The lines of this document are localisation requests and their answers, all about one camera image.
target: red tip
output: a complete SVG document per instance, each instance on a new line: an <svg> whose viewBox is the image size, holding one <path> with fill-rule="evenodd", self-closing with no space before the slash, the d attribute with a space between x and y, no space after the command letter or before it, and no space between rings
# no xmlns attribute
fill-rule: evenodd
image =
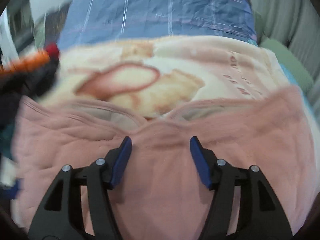
<svg viewBox="0 0 320 240"><path fill-rule="evenodd" d="M51 43L48 46L44 48L44 50L48 53L50 58L59 58L60 51L58 49L58 46L55 43Z"/></svg>

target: pink garment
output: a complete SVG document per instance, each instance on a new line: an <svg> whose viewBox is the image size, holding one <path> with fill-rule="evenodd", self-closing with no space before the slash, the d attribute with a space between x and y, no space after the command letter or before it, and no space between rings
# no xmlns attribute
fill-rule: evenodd
<svg viewBox="0 0 320 240"><path fill-rule="evenodd" d="M81 112L84 109L91 115ZM101 111L112 121L92 116ZM130 130L120 128L128 120ZM23 178L18 200L26 226L63 165L87 166L130 136L133 148L124 177L110 192L123 238L198 239L213 192L201 184L192 160L189 140L194 135L233 166L260 166L292 231L299 230L316 195L316 167L313 139L296 87L261 101L186 103L165 119L151 122L107 102L81 100L49 111L24 98L14 155ZM93 233L85 190L82 203L86 230ZM238 208L235 201L229 232L236 228Z"/></svg>

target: light blue fabric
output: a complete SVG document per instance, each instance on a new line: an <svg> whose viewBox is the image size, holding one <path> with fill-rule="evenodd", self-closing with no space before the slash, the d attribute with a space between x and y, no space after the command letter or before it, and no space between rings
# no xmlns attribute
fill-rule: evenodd
<svg viewBox="0 0 320 240"><path fill-rule="evenodd" d="M58 46L168 35L218 35L257 45L248 0L73 0Z"/></svg>
<svg viewBox="0 0 320 240"><path fill-rule="evenodd" d="M297 85L299 86L298 82L296 81L296 79L294 78L294 76L291 74L291 72L289 70L286 69L286 67L282 64L280 64L282 71L284 72L285 76L287 77L287 79L289 80L290 84L293 85ZM305 94L302 92L302 90L300 90L301 92L301 96L303 97L303 101L305 103L305 105L307 106L307 109L310 111L310 113L315 117L315 114L312 110L312 106L310 104L310 102L308 101L307 97L305 96Z"/></svg>

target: blue gripper pad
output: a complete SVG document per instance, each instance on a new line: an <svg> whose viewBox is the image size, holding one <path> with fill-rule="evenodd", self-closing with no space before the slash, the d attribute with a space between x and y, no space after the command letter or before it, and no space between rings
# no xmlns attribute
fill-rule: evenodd
<svg viewBox="0 0 320 240"><path fill-rule="evenodd" d="M196 136L193 136L190 140L190 152L201 182L210 189L212 187L210 168L202 154L202 146Z"/></svg>
<svg viewBox="0 0 320 240"><path fill-rule="evenodd" d="M127 166L128 160L131 155L132 143L130 137L125 137L119 147L119 155L112 167L112 176L110 184L115 188L121 181L124 170Z"/></svg>

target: metal screw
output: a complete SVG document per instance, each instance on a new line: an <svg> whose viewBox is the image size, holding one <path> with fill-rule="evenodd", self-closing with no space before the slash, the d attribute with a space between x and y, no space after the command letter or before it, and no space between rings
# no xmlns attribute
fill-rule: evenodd
<svg viewBox="0 0 320 240"><path fill-rule="evenodd" d="M99 165L99 166L102 166L102 165L104 165L105 163L106 163L106 161L105 161L104 159L102 159L102 158L96 160L96 164Z"/></svg>
<svg viewBox="0 0 320 240"><path fill-rule="evenodd" d="M260 171L260 168L258 166L256 166L256 165L253 165L253 166L251 166L251 170L253 172L258 172L258 171Z"/></svg>
<svg viewBox="0 0 320 240"><path fill-rule="evenodd" d="M62 167L62 171L64 171L64 172L67 172L67 171L70 171L70 170L71 170L71 166L70 165L64 165Z"/></svg>
<svg viewBox="0 0 320 240"><path fill-rule="evenodd" d="M218 164L219 166L224 166L224 165L226 165L226 161L225 161L224 159L218 159L218 160L217 160L217 164Z"/></svg>

